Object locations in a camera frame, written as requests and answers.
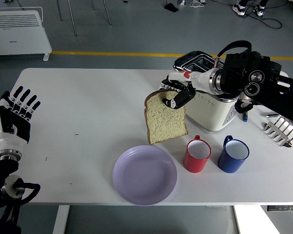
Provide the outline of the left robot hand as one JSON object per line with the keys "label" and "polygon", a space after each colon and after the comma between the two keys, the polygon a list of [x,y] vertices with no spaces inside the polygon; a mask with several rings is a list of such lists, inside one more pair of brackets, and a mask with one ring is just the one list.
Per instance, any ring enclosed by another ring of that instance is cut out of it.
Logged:
{"label": "left robot hand", "polygon": [[0,151],[21,152],[30,139],[30,120],[41,102],[30,89],[19,86],[0,98]]}

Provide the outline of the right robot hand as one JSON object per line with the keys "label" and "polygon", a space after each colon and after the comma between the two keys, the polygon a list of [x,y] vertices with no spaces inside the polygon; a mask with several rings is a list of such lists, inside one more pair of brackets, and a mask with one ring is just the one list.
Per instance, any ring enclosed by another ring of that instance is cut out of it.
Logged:
{"label": "right robot hand", "polygon": [[186,82],[187,85],[173,99],[164,98],[162,102],[171,109],[179,109],[195,97],[196,91],[213,94],[213,89],[209,84],[209,76],[208,72],[185,71],[169,73],[167,76],[168,81]]}

